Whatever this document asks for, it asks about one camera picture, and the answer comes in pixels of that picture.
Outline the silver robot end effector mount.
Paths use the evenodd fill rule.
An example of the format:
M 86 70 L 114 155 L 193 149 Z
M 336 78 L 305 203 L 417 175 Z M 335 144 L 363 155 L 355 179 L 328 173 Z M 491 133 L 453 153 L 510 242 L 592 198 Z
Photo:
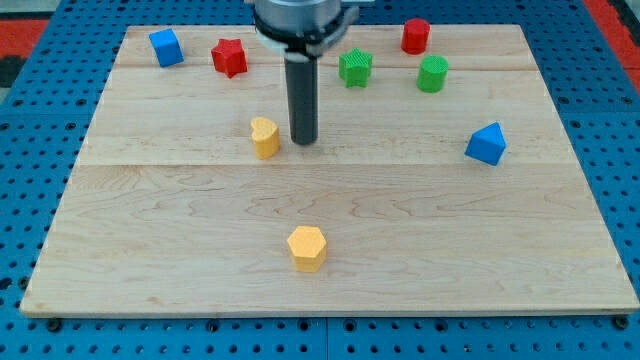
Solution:
M 283 57 L 321 57 L 336 46 L 360 17 L 358 1 L 250 1 L 256 34 Z

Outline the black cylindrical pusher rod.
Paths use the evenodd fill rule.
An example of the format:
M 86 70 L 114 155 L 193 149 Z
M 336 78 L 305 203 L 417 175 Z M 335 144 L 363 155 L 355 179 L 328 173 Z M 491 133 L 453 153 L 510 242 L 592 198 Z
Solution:
M 291 140 L 310 145 L 318 137 L 317 61 L 285 61 L 286 90 Z

